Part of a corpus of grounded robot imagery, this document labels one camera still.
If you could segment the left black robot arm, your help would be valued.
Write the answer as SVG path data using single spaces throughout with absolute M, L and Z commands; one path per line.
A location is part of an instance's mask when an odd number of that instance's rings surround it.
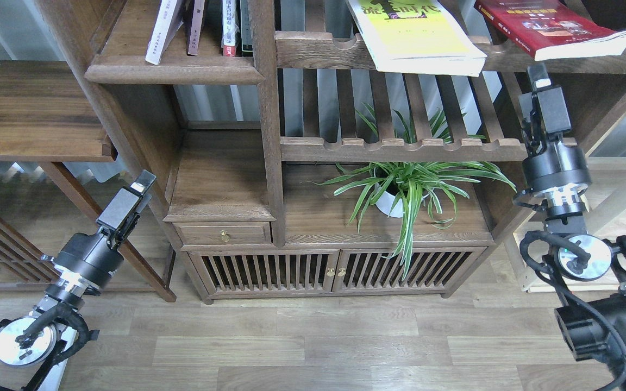
M 74 234 L 55 257 L 41 255 L 44 265 L 60 272 L 32 311 L 14 320 L 0 321 L 0 361 L 11 367 L 37 366 L 24 390 L 37 390 L 52 368 L 96 340 L 79 311 L 84 295 L 100 295 L 123 262 L 120 246 L 134 229 L 149 203 L 148 191 L 156 177 L 142 171 L 124 186 L 95 221 L 92 235 Z

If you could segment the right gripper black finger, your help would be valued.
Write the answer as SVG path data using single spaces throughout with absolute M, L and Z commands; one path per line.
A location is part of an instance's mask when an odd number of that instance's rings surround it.
M 529 66 L 527 74 L 532 88 L 527 116 L 532 133 L 539 131 L 548 139 L 561 138 L 571 130 L 562 88 L 553 84 L 544 64 Z

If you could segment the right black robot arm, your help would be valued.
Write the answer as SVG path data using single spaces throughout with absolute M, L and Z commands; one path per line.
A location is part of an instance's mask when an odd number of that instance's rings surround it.
M 512 202 L 542 215 L 542 228 L 525 232 L 519 254 L 556 292 L 559 330 L 576 361 L 604 364 L 604 390 L 626 390 L 626 236 L 589 233 L 584 193 L 592 182 L 585 153 L 569 144 L 563 89 L 544 64 L 527 69 L 530 92 L 519 97 L 525 188 Z

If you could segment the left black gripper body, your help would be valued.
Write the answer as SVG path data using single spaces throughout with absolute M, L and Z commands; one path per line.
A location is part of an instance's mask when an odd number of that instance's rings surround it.
M 123 262 L 118 252 L 126 237 L 105 228 L 94 235 L 74 234 L 56 257 L 42 255 L 50 261 L 60 277 L 46 289 L 50 297 L 100 295 Z

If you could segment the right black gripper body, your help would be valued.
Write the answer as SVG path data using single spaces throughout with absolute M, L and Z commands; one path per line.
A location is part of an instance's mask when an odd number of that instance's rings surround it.
M 529 100 L 522 102 L 522 108 L 528 116 Z M 532 133 L 527 116 L 522 128 L 528 153 L 522 163 L 525 192 L 544 199 L 542 210 L 584 210 L 581 196 L 591 184 L 591 176 L 583 151 L 567 146 L 563 136 L 548 139 L 539 131 Z

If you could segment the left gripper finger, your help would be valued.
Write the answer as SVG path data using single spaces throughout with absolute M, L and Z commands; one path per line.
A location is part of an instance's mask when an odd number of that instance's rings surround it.
M 156 176 L 143 170 L 129 187 L 121 188 L 102 211 L 96 223 L 107 239 L 126 239 L 136 225 L 139 213 L 147 206 L 152 196 L 148 193 Z

